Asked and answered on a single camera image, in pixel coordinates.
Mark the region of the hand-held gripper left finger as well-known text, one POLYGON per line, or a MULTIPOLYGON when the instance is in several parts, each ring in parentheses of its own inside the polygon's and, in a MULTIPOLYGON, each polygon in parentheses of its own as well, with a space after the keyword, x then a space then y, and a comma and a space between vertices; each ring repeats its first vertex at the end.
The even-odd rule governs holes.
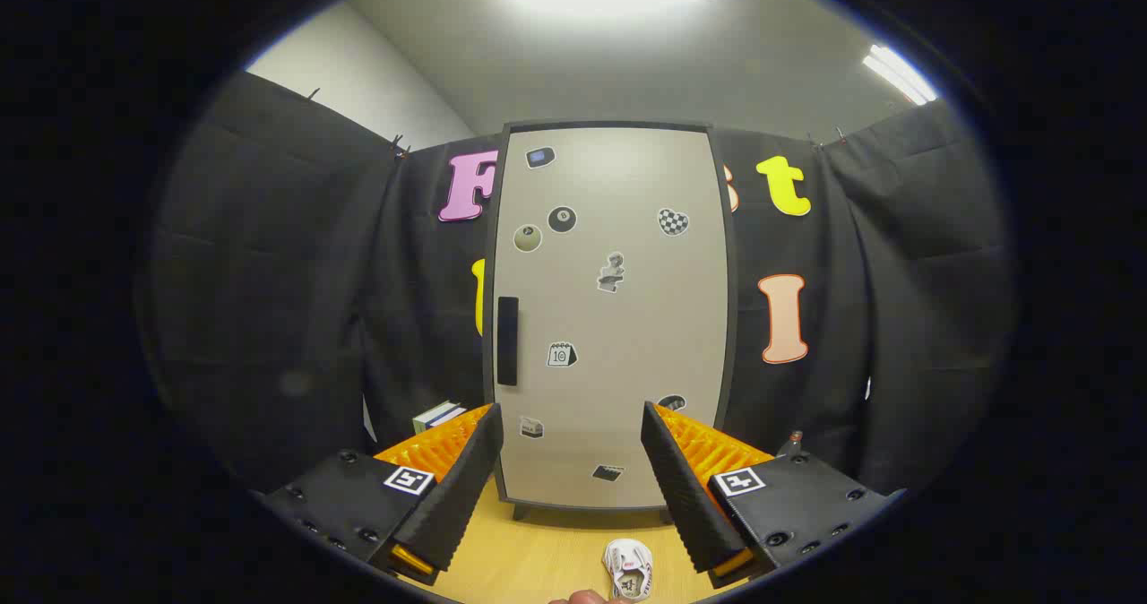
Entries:
POLYGON ((379 454, 335 452, 262 503, 344 556, 431 586, 451 566, 501 448, 504 416, 487 403, 379 454))

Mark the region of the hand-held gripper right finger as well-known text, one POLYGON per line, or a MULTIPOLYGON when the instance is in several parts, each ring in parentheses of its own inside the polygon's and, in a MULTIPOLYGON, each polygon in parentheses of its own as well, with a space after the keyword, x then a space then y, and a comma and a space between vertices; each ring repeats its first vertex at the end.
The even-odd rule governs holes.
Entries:
POLYGON ((827 554, 906 494, 857 483, 807 450, 799 431, 764 453, 647 402, 640 439, 693 567, 716 588, 827 554))

